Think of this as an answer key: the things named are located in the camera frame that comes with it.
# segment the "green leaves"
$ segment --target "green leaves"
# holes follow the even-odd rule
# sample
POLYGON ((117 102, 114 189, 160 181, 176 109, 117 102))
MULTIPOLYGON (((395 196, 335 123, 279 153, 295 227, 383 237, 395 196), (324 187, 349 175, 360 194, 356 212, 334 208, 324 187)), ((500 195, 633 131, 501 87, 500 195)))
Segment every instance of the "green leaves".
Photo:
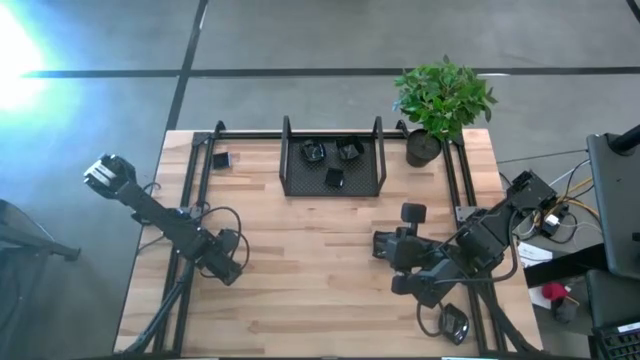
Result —
POLYGON ((457 136, 464 125, 473 124, 484 112, 491 120, 491 109, 498 101, 487 91, 487 81, 478 79, 472 69, 458 67, 448 56, 442 63, 422 65, 395 79, 400 88, 394 110, 421 124, 433 136, 444 140, 457 136))

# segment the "red object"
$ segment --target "red object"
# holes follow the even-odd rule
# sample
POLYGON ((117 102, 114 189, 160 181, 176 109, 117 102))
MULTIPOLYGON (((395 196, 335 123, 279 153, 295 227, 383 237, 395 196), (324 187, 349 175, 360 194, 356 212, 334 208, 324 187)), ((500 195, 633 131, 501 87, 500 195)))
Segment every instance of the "red object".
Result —
POLYGON ((550 283, 542 287, 542 296, 551 301, 563 299, 569 292, 564 288, 564 285, 559 283, 550 283))

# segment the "black plant pot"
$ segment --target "black plant pot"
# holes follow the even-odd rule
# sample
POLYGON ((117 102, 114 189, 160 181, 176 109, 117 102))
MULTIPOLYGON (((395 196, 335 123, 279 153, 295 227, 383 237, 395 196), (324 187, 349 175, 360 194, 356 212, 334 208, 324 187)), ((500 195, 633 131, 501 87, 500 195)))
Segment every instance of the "black plant pot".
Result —
POLYGON ((438 139, 424 129, 413 130, 407 140, 407 162, 413 167, 423 167, 435 159, 442 151, 438 139))

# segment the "white paper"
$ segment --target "white paper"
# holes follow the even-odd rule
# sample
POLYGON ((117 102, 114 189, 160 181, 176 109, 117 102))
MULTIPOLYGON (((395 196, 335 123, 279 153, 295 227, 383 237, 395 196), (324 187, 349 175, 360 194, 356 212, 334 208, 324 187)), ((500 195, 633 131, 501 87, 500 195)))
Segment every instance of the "white paper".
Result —
MULTIPOLYGON (((525 243, 518 245, 518 254, 520 254, 520 262, 525 268, 553 259, 551 251, 525 243)), ((529 297, 533 304, 542 306, 545 309, 551 309, 551 300, 542 296, 542 286, 529 289, 529 297)))
POLYGON ((526 243, 520 243, 520 245, 518 245, 518 254, 520 254, 520 260, 524 267, 533 266, 553 259, 553 253, 551 251, 540 249, 539 247, 526 243))

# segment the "black metal frame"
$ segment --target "black metal frame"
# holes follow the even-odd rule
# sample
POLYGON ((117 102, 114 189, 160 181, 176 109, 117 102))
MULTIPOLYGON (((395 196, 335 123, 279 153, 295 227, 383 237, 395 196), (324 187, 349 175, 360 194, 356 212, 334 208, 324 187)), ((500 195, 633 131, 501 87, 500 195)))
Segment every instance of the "black metal frame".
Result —
MULTIPOLYGON (((399 123, 396 128, 400 129, 401 131, 390 131, 390 132, 382 131, 382 132, 379 132, 378 134, 387 139, 405 139, 406 127, 403 128, 403 126, 401 126, 399 123)), ((210 161, 208 161, 206 157, 212 156, 213 147, 215 145, 214 142, 216 140, 282 139, 282 132, 278 132, 278 131, 227 133, 227 132, 222 132, 223 130, 226 130, 224 124, 222 122, 218 122, 214 133, 207 133, 207 132, 194 133, 191 153, 189 155, 189 164, 187 166, 187 172, 185 175, 185 183, 183 187, 181 205, 188 206, 189 204, 189 198, 191 194, 190 189, 192 187, 193 177, 195 173, 195 166, 198 158, 198 151, 199 151, 198 149, 201 145, 205 143, 207 144, 207 154, 205 154, 205 161, 204 161, 205 168, 203 168, 203 175, 202 175, 201 185, 200 185, 201 187, 199 189, 200 191, 198 192, 198 200, 196 201, 196 211, 202 211, 203 206, 205 204, 204 197, 206 196, 206 187, 207 187, 208 177, 210 172, 210 166, 207 166, 208 163, 210 164, 210 161)), ((304 132, 302 131, 302 132, 297 132, 297 134, 306 134, 309 136, 336 136, 336 135, 347 136, 347 135, 353 134, 353 132, 345 132, 345 131, 304 132)), ((456 146, 458 155, 460 157, 460 167, 462 170, 463 180, 465 182, 464 186, 467 192, 469 205, 475 204, 476 202, 475 191, 473 188, 471 171, 469 168, 468 159, 466 157, 466 153, 465 153, 466 149, 464 147, 464 143, 462 143, 461 140, 456 140, 451 144, 454 144, 456 146)), ((444 144, 443 156, 445 160, 445 167, 447 170, 447 179, 449 181, 451 203, 454 209, 454 219, 456 221, 456 224, 459 226, 460 225, 459 220, 455 216, 455 208, 457 206, 460 206, 461 201, 460 201, 460 194, 458 192, 458 187, 457 187, 455 169, 453 166, 453 160, 451 156, 451 149, 450 149, 451 144, 444 144)), ((180 283, 176 284, 180 286, 181 289, 174 290, 174 294, 172 294, 171 290, 172 290, 173 284, 175 283, 175 275, 177 273, 177 268, 178 268, 178 254, 175 252, 175 249, 172 250, 171 255, 172 256, 169 259, 169 268, 167 271, 167 278, 166 278, 167 281, 165 282, 165 292, 167 293, 167 296, 163 297, 163 307, 167 307, 167 305, 165 304, 166 302, 171 302, 171 305, 167 307, 168 309, 166 310, 166 314, 167 315, 169 314, 171 306, 176 302, 176 299, 178 297, 175 295, 176 292, 179 293, 180 300, 181 300, 178 314, 177 314, 177 319, 176 319, 176 328, 175 328, 175 335, 174 335, 172 349, 164 350, 164 340, 166 336, 166 317, 165 317, 164 319, 162 319, 162 321, 164 322, 162 331, 157 331, 155 335, 154 347, 151 353, 145 353, 145 354, 118 353, 118 354, 113 354, 111 357, 107 357, 107 358, 136 359, 136 360, 137 359, 182 358, 181 350, 182 350, 182 343, 184 340, 184 331, 186 328, 188 306, 189 306, 189 300, 190 300, 189 294, 191 293, 193 273, 191 272, 191 274, 189 274, 188 273, 189 269, 187 268, 185 281, 182 284, 180 283)), ((480 287, 480 285, 475 285, 475 286, 468 286, 468 290, 469 290, 469 301, 471 304, 471 312, 472 312, 471 317, 475 324, 474 326, 476 331, 479 356, 492 357, 497 359, 531 359, 531 360, 533 359, 554 359, 554 360, 555 359, 558 359, 558 360, 582 359, 582 358, 575 358, 575 357, 546 355, 540 352, 536 352, 536 353, 526 352, 528 349, 530 349, 530 347, 526 345, 522 346, 520 344, 516 345, 516 349, 524 352, 517 352, 517 353, 509 352, 508 349, 506 348, 504 331, 502 331, 500 326, 498 326, 498 319, 494 318, 493 313, 491 314, 491 319, 493 323, 494 336, 496 337, 496 345, 498 349, 497 350, 488 349, 486 333, 484 329, 484 324, 482 322, 482 310, 480 308, 480 302, 478 300, 478 297, 481 296, 485 300, 488 300, 488 302, 485 301, 485 303, 487 303, 487 306, 489 306, 490 308, 491 306, 497 306, 495 288, 493 288, 493 284, 491 284, 491 286, 482 286, 482 287, 480 287)), ((503 313, 503 318, 502 318, 503 324, 505 323, 505 319, 506 319, 506 316, 503 313)), ((508 325, 511 326, 511 330, 515 329, 512 324, 509 323, 508 325)), ((447 357, 423 357, 421 359, 445 359, 445 358, 447 357)), ((246 357, 246 358, 228 358, 228 359, 237 360, 237 359, 254 359, 254 358, 246 357)))
MULTIPOLYGON (((194 217, 202 214, 205 211, 207 187, 209 182, 209 174, 211 171, 211 163, 213 161, 213 148, 215 141, 219 139, 221 131, 226 130, 223 122, 219 121, 216 125, 214 132, 196 132, 193 134, 191 141, 191 152, 189 154, 189 163, 187 164, 187 171, 185 174, 185 181, 182 188, 182 196, 180 200, 180 207, 188 209, 194 217), (206 150, 204 155, 204 163, 202 167, 202 174, 200 178, 200 187, 198 188, 198 196, 193 208, 189 207, 191 199, 191 189, 193 185, 193 179, 195 175, 196 163, 198 161, 198 153, 200 147, 206 144, 206 150)), ((179 267, 179 254, 175 247, 171 249, 171 255, 169 256, 169 264, 167 267, 167 275, 165 277, 165 284, 162 295, 162 304, 160 310, 154 316, 151 324, 147 327, 148 331, 152 333, 148 334, 148 340, 146 343, 138 344, 134 350, 144 351, 151 340, 151 335, 154 336, 154 343, 152 353, 160 356, 161 358, 180 357, 182 353, 182 343, 184 340, 184 333, 187 324, 187 315, 189 310, 189 301, 191 298, 191 285, 193 283, 194 267, 193 264, 186 264, 183 270, 183 276, 176 281, 176 274, 179 267), (171 350, 165 350, 165 338, 167 328, 167 318, 170 314, 171 308, 180 299, 178 305, 178 314, 176 317, 176 327, 174 330, 173 344, 171 350)))
MULTIPOLYGON (((281 146, 280 146, 280 167, 278 170, 278 177, 280 178, 280 183, 282 184, 282 189, 284 191, 285 196, 291 196, 288 192, 287 186, 287 167, 289 165, 289 142, 293 137, 300 138, 338 138, 343 137, 345 135, 362 135, 367 136, 366 133, 355 133, 355 132, 344 132, 344 131, 323 131, 323 132, 293 132, 291 130, 291 121, 289 116, 285 115, 282 121, 282 132, 281 132, 281 146)), ((375 140, 378 141, 378 150, 376 154, 374 153, 374 161, 376 162, 376 166, 380 165, 380 173, 377 174, 376 181, 377 187, 376 192, 373 194, 362 195, 366 197, 378 196, 380 195, 380 190, 382 190, 382 185, 384 185, 385 180, 387 179, 387 165, 385 162, 384 155, 384 128, 382 127, 382 117, 376 116, 373 123, 373 131, 370 134, 371 139, 374 140, 374 149, 375 149, 375 140)), ((335 194, 323 194, 321 196, 337 196, 335 194)))

